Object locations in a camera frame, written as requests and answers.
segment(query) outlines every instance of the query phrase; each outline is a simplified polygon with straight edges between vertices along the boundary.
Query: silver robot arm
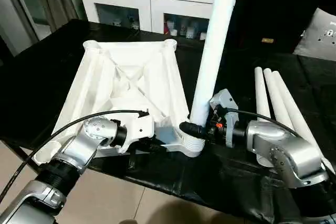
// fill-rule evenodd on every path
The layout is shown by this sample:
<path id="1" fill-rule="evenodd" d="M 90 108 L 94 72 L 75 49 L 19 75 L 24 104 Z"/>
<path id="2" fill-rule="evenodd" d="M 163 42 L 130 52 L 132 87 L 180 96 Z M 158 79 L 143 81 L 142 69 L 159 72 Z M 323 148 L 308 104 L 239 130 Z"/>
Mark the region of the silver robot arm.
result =
<path id="1" fill-rule="evenodd" d="M 117 145 L 124 150 L 138 138 L 153 136 L 150 116 L 136 120 L 129 132 L 103 116 L 84 121 L 78 134 L 62 146 L 0 215 L 0 224 L 56 223 L 54 216 L 62 210 L 99 146 Z"/>
<path id="2" fill-rule="evenodd" d="M 336 177 L 313 145 L 275 123 L 250 121 L 247 127 L 239 126 L 238 106 L 227 90 L 216 94 L 210 105 L 214 115 L 206 127 L 183 122 L 180 129 L 193 137 L 226 147 L 241 146 L 266 158 L 289 188 L 304 223 L 336 223 Z"/>
<path id="3" fill-rule="evenodd" d="M 336 223 L 335 175 L 306 140 L 269 122 L 251 121 L 246 147 L 273 163 L 289 188 L 304 223 Z"/>

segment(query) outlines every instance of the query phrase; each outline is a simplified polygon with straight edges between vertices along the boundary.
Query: white wall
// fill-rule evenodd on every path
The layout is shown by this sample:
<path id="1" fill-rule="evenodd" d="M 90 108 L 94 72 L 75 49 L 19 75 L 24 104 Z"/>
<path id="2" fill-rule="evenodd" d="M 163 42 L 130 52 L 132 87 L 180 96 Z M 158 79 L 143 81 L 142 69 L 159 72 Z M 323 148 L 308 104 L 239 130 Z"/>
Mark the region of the white wall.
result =
<path id="1" fill-rule="evenodd" d="M 0 35 L 14 56 L 33 44 L 11 0 L 0 0 Z"/>

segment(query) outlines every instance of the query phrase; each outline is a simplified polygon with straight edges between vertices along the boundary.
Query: floor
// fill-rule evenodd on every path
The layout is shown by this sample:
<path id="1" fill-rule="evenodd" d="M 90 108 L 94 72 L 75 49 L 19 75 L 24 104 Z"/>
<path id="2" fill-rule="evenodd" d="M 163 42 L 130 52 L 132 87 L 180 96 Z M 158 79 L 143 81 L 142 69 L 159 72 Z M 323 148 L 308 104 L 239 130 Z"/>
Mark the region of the floor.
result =
<path id="1" fill-rule="evenodd" d="M 8 182 L 20 160 L 0 142 L 0 190 Z M 26 183 L 35 178 L 26 167 L 14 183 L 0 212 Z M 87 170 L 68 196 L 57 216 L 59 224 L 244 224 L 244 219 L 181 200 L 130 182 Z"/>

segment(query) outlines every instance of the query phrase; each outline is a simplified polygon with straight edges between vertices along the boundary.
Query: black table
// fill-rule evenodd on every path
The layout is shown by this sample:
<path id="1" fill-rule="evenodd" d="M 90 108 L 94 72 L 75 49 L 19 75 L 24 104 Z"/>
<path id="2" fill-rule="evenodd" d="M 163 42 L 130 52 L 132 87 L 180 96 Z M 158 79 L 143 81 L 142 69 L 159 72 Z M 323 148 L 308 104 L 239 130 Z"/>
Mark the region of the black table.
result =
<path id="1" fill-rule="evenodd" d="M 169 36 L 73 20 L 0 68 L 0 139 L 33 150 L 49 136 L 82 59 L 82 43 L 160 41 Z M 175 38 L 176 59 L 191 109 L 204 44 Z M 336 62 L 251 49 L 223 53 L 215 92 L 227 88 L 239 108 L 255 112 L 254 68 L 279 70 L 325 156 L 336 162 Z M 248 118 L 240 116 L 241 121 Z M 91 169 L 254 221 L 298 219 L 289 191 L 254 154 L 207 144 L 197 158 L 182 153 L 94 159 Z"/>

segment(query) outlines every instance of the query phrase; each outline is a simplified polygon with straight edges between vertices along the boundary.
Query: white pipe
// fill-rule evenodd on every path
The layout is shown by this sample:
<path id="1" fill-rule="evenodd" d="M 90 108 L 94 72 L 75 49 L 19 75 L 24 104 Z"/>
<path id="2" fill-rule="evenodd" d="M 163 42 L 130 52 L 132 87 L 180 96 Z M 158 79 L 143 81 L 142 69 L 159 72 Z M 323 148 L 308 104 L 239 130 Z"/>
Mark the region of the white pipe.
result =
<path id="1" fill-rule="evenodd" d="M 190 116 L 190 122 L 201 126 L 205 126 L 209 113 L 209 101 L 214 94 L 219 64 L 235 3 L 236 0 L 214 0 Z M 184 144 L 198 155 L 204 147 L 204 140 L 186 136 Z"/>
<path id="2" fill-rule="evenodd" d="M 264 75 L 267 83 L 268 93 L 271 98 L 275 118 L 278 122 L 293 130 L 292 122 L 289 118 L 284 101 L 281 98 L 277 84 L 273 78 L 272 71 L 269 68 L 266 68 L 264 70 Z"/>
<path id="3" fill-rule="evenodd" d="M 257 113 L 270 118 L 271 113 L 269 111 L 264 75 L 261 67 L 256 67 L 254 69 L 254 76 L 256 87 Z M 266 158 L 258 154 L 257 154 L 257 162 L 259 163 L 259 165 L 262 165 L 264 167 L 273 167 L 273 164 L 270 161 L 268 161 Z"/>
<path id="4" fill-rule="evenodd" d="M 331 163 L 324 157 L 318 143 L 316 142 L 313 134 L 311 133 L 308 124 L 306 123 L 305 119 L 303 118 L 300 109 L 296 105 L 292 95 L 290 94 L 285 82 L 283 81 L 280 73 L 278 71 L 274 71 L 272 73 L 275 82 L 277 84 L 277 87 L 280 91 L 282 100 L 286 106 L 286 109 L 289 113 L 290 119 L 293 123 L 295 131 L 303 137 L 305 140 L 307 140 L 310 144 L 314 145 L 317 150 L 320 152 L 321 157 L 325 164 L 334 172 L 334 169 L 331 165 Z"/>
<path id="5" fill-rule="evenodd" d="M 257 102 L 257 113 L 271 117 L 269 112 L 266 87 L 264 82 L 263 70 L 261 67 L 256 67 L 254 69 L 255 74 L 255 85 L 256 85 L 256 102 Z M 266 121 L 262 118 L 258 118 L 258 121 Z"/>

